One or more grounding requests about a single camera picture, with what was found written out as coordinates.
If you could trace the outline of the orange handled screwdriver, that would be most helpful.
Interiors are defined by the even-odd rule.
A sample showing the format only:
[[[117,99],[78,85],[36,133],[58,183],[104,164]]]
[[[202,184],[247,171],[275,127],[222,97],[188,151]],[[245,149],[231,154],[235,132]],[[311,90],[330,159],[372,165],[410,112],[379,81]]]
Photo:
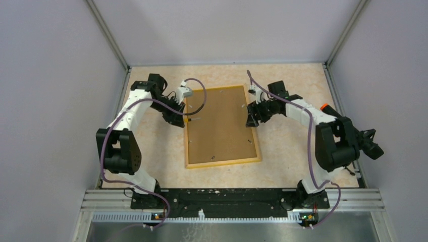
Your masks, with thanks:
[[[201,119],[200,117],[186,117],[183,119],[183,121],[184,121],[184,123],[188,123],[188,122],[192,122],[192,121],[200,120],[200,119]]]

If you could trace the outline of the yellow picture frame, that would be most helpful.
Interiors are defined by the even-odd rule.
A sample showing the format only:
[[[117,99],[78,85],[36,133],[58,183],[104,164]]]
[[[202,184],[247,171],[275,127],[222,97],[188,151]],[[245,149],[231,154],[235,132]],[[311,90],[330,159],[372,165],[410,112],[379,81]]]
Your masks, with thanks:
[[[185,111],[205,102],[200,117],[185,124],[185,167],[207,168],[261,161],[255,128],[246,126],[249,97],[245,85],[194,90],[185,98]]]

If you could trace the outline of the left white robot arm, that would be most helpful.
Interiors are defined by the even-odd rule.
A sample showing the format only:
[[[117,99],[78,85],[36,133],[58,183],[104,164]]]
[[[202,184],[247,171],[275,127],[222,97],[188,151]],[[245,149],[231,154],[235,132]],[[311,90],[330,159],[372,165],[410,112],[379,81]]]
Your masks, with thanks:
[[[102,179],[112,183],[106,178],[106,171],[119,175],[124,184],[132,186],[132,198],[148,208],[156,208],[163,203],[161,188],[141,166],[144,156],[134,133],[150,108],[160,112],[167,123],[183,128],[184,98],[193,93],[183,81],[175,95],[168,97],[163,94],[167,86],[167,81],[159,74],[149,74],[148,80],[134,82],[124,107],[114,121],[96,132]]]

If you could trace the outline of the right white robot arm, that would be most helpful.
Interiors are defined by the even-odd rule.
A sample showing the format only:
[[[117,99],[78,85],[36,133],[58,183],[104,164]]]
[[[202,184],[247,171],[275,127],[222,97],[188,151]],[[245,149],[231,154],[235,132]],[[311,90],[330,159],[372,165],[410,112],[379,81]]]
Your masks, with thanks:
[[[247,105],[247,127],[258,127],[276,114],[307,127],[309,174],[299,181],[295,201],[303,208],[322,202],[325,186],[359,158],[352,121],[326,114],[297,94],[289,95],[283,81],[271,83],[265,89],[251,80],[248,92],[255,100]]]

